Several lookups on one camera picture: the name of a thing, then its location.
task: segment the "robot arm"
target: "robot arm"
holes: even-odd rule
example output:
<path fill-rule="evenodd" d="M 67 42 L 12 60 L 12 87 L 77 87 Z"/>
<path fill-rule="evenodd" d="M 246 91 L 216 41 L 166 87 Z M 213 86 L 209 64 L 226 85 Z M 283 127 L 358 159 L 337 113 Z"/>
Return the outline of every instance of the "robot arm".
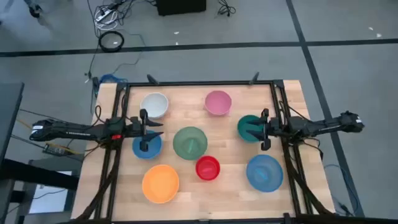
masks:
<path fill-rule="evenodd" d="M 131 124 L 126 125 L 124 118 L 107 119 L 103 124 L 82 125 L 64 121 L 45 119 L 33 124 L 29 139 L 32 141 L 49 141 L 55 138 L 81 139 L 96 141 L 101 144 L 111 143 L 124 136 L 125 138 L 142 137 L 140 148 L 146 152 L 147 143 L 160 133 L 146 133 L 146 126 L 161 126 L 148 119 L 145 109 L 140 110 L 141 122 L 138 117 L 131 117 Z"/>
<path fill-rule="evenodd" d="M 268 136 L 286 137 L 289 143 L 300 143 L 305 138 L 315 137 L 319 134 L 344 131 L 346 133 L 359 133 L 363 130 L 364 124 L 357 114 L 346 111 L 340 116 L 321 121 L 310 121 L 301 116 L 288 118 L 287 124 L 281 124 L 278 118 L 271 118 L 268 122 L 268 109 L 264 109 L 260 119 L 249 121 L 249 124 L 263 125 L 263 132 L 250 131 L 258 140 L 262 141 L 261 149 L 268 150 L 271 147 L 271 140 Z"/>

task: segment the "bowl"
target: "bowl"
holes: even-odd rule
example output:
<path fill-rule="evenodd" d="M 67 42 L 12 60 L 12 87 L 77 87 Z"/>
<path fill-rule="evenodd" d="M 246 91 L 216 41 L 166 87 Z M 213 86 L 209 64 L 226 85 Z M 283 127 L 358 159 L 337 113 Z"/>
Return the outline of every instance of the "bowl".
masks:
<path fill-rule="evenodd" d="M 161 118 L 169 107 L 167 97 L 161 93 L 151 93 L 144 97 L 140 104 L 141 109 L 146 109 L 148 118 Z"/>
<path fill-rule="evenodd" d="M 284 173 L 276 159 L 268 155 L 254 156 L 246 167 L 250 184 L 261 192 L 273 192 L 282 185 Z"/>
<path fill-rule="evenodd" d="M 147 133 L 155 133 L 154 131 L 147 130 Z M 132 151 L 133 153 L 140 159 L 153 159 L 157 155 L 160 154 L 162 147 L 163 147 L 163 141 L 160 136 L 156 136 L 154 139 L 150 140 L 148 142 L 148 151 L 144 152 L 140 150 L 140 143 L 141 143 L 142 138 L 141 137 L 136 137 L 134 138 L 132 142 Z"/>
<path fill-rule="evenodd" d="M 179 188 L 178 174 L 169 165 L 157 165 L 150 168 L 142 180 L 142 191 L 153 203 L 166 203 L 172 200 Z"/>
<path fill-rule="evenodd" d="M 197 160 L 207 149 L 207 137 L 199 128 L 186 127 L 175 134 L 173 148 L 181 158 Z"/>
<path fill-rule="evenodd" d="M 239 136 L 246 142 L 249 142 L 249 143 L 259 142 L 259 140 L 256 137 L 254 137 L 253 135 L 251 135 L 250 133 L 247 132 L 247 130 L 262 131 L 263 125 L 254 125 L 254 124 L 248 123 L 248 121 L 255 121 L 257 119 L 260 119 L 260 118 L 257 116 L 254 116 L 254 115 L 246 115 L 246 116 L 243 116 L 238 122 Z"/>
<path fill-rule="evenodd" d="M 231 109 L 232 99 L 224 91 L 215 90 L 207 94 L 205 100 L 205 108 L 213 115 L 224 115 Z"/>
<path fill-rule="evenodd" d="M 213 156 L 203 156 L 197 161 L 196 172 L 202 180 L 214 180 L 220 173 L 220 163 Z"/>

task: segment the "black metal frame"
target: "black metal frame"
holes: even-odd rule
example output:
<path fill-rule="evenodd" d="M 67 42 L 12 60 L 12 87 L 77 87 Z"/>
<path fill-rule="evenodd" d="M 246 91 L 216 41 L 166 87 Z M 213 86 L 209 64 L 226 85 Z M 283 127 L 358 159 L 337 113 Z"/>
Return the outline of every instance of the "black metal frame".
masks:
<path fill-rule="evenodd" d="M 121 92 L 125 91 L 125 100 L 122 104 L 122 116 L 125 117 L 127 114 L 127 107 L 128 107 L 128 100 L 130 89 L 132 87 L 142 87 L 142 86 L 197 86 L 197 85 L 269 85 L 271 89 L 272 101 L 275 108 L 276 116 L 279 119 L 280 124 L 282 123 L 281 112 L 286 111 L 284 116 L 286 118 L 290 117 L 290 110 L 289 104 L 287 101 L 287 96 L 284 88 L 283 80 L 271 80 L 271 81 L 258 81 L 257 75 L 249 81 L 214 81 L 214 82 L 163 82 L 159 83 L 153 77 L 148 75 L 149 83 L 118 83 L 116 87 L 116 94 L 115 94 L 115 101 L 113 105 L 112 117 L 117 117 L 118 108 L 119 108 L 119 101 Z M 282 97 L 283 107 L 279 108 L 278 104 L 278 97 L 277 97 L 277 89 L 280 91 L 280 95 Z M 112 222 L 112 214 L 113 214 L 113 205 L 114 205 L 114 197 L 116 194 L 116 184 L 117 184 L 117 177 L 118 177 L 118 170 L 119 170 L 119 163 L 121 157 L 121 144 L 123 142 L 124 136 L 121 139 L 118 139 L 115 144 L 112 146 L 107 146 L 104 162 L 103 162 L 103 170 L 101 174 L 101 182 L 99 186 L 103 186 L 105 180 L 107 179 L 108 169 L 109 169 L 109 160 L 111 151 L 115 150 L 115 157 L 114 157 L 114 165 L 113 171 L 114 178 L 109 179 L 107 181 L 111 182 L 109 200 L 108 200 L 108 207 L 106 212 L 105 219 L 102 220 L 109 220 L 111 223 L 120 223 L 120 224 L 171 224 L 171 223 L 178 223 L 178 224 L 194 224 L 194 223 L 214 223 L 214 224 L 226 224 L 226 223 L 248 223 L 248 224 L 255 224 L 255 223 L 283 223 L 283 224 L 294 224 L 294 223 L 305 223 L 305 224 L 337 224 L 337 223 L 347 223 L 347 224 L 393 224 L 397 223 L 398 220 L 389 220 L 389 219 L 380 219 L 380 218 L 362 218 L 362 217 L 340 217 L 337 214 L 333 214 L 328 211 L 316 198 L 316 196 L 311 192 L 305 182 L 305 175 L 303 170 L 303 165 L 300 157 L 300 152 L 298 149 L 298 145 L 293 145 L 293 154 L 295 156 L 297 169 L 294 167 L 290 151 L 289 151 L 289 143 L 286 138 L 281 138 L 282 141 L 282 150 L 284 152 L 284 160 L 286 164 L 287 170 L 287 177 L 289 180 L 289 187 L 290 193 L 292 196 L 293 208 L 295 213 L 295 218 L 290 218 L 288 213 L 284 213 L 283 217 L 279 218 L 248 218 L 248 219 L 224 219 L 224 220 L 167 220 L 167 221 L 123 221 L 123 222 Z M 305 208 L 308 214 L 302 213 L 299 203 L 299 196 L 297 195 L 296 184 L 300 186 L 302 189 Z M 99 204 L 95 208 L 95 220 L 100 220 L 101 218 L 101 210 L 102 210 L 102 200 L 99 201 Z M 317 212 L 320 215 L 314 215 L 312 212 L 312 206 L 314 206 Z"/>
<path fill-rule="evenodd" d="M 116 94 L 115 94 L 115 100 L 114 100 L 114 105 L 113 105 L 113 111 L 112 111 L 112 117 L 116 117 L 118 114 L 118 106 L 119 106 L 119 101 L 121 97 L 121 93 L 124 90 L 125 95 L 126 95 L 126 101 L 122 105 L 122 116 L 125 116 L 127 113 L 127 106 L 128 106 L 128 99 L 129 99 L 129 93 L 130 89 L 132 87 L 143 87 L 143 86 L 198 86 L 198 85 L 248 85 L 249 81 L 213 81 L 213 82 L 163 82 L 163 83 L 118 83 L 117 88 L 116 88 Z M 284 105 L 288 105 L 286 94 L 285 94 L 285 89 L 283 86 L 283 81 L 282 80 L 258 80 L 253 83 L 253 85 L 269 85 L 271 89 L 271 95 L 272 95 L 272 101 L 274 104 L 275 108 L 275 113 L 279 118 L 279 121 L 282 121 L 281 119 L 281 109 L 279 108 L 278 105 L 278 99 L 277 99 L 277 90 L 276 87 L 279 88 L 281 94 L 282 94 L 282 102 Z M 113 148 L 106 148 L 105 156 L 104 156 L 104 162 L 103 162 L 103 169 L 101 172 L 101 180 L 99 185 L 103 185 L 106 176 L 108 174 L 108 169 L 109 169 L 109 160 L 111 157 L 111 151 L 115 150 L 115 156 L 114 156 L 114 162 L 117 163 L 117 171 L 119 169 L 119 163 L 120 163 L 120 156 L 121 156 L 121 143 L 123 141 L 123 138 L 119 140 L 119 142 L 113 147 Z M 285 162 L 288 163 L 290 162 L 290 152 L 289 152 L 289 144 L 286 139 L 282 139 L 282 148 L 284 151 L 284 159 Z M 298 172 L 302 177 L 304 177 L 304 171 L 303 171 L 303 166 L 302 166 L 302 161 L 300 157 L 300 153 L 297 150 L 294 151 L 294 156 L 296 158 L 296 163 L 297 163 L 297 169 Z M 292 194 L 292 200 L 293 200 L 293 205 L 294 205 L 294 212 L 296 215 L 301 214 L 301 208 L 299 204 L 299 196 L 297 195 L 297 189 L 295 185 L 295 179 L 292 175 L 291 170 L 287 170 L 287 176 L 289 179 L 289 186 L 290 186 L 290 192 Z M 117 184 L 117 175 L 116 178 L 113 179 L 111 183 L 111 188 L 110 188 L 110 193 L 109 193 L 109 200 L 108 200 L 108 207 L 107 207 L 107 212 L 106 212 L 106 218 L 107 219 L 112 219 L 112 214 L 113 214 L 113 205 L 114 205 L 114 197 L 116 194 L 116 184 Z M 101 218 L 101 211 L 102 211 L 102 202 L 103 200 L 100 200 L 98 206 L 96 207 L 95 210 L 95 215 L 94 218 L 98 219 Z M 311 211 L 311 205 L 308 199 L 305 200 L 305 206 L 307 208 L 307 211 Z M 212 223 L 231 223 L 231 222 L 240 222 L 240 223 L 281 223 L 283 222 L 283 218 L 252 218 L 252 219 L 239 219 L 239 220 L 212 220 Z M 172 223 L 193 223 L 197 222 L 197 220 L 180 220 L 180 221 L 169 221 Z M 140 223 L 140 222 L 113 222 L 113 223 Z M 145 223 L 168 223 L 168 221 L 145 221 Z"/>

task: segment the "orange bowl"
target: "orange bowl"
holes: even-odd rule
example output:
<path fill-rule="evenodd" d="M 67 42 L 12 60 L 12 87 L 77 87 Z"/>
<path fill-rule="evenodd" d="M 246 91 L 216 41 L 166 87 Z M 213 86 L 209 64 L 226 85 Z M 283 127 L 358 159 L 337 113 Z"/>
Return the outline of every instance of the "orange bowl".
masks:
<path fill-rule="evenodd" d="M 177 194 L 180 181 L 177 172 L 169 165 L 150 168 L 142 180 L 145 197 L 154 203 L 166 203 Z"/>

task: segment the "white bowl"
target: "white bowl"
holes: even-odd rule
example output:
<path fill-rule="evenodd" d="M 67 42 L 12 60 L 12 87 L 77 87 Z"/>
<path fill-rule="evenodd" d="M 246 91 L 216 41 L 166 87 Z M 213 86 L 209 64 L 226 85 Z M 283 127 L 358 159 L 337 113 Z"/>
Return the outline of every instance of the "white bowl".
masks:
<path fill-rule="evenodd" d="M 144 97 L 140 104 L 141 109 L 146 109 L 148 118 L 161 118 L 169 107 L 167 97 L 161 93 L 151 93 Z"/>

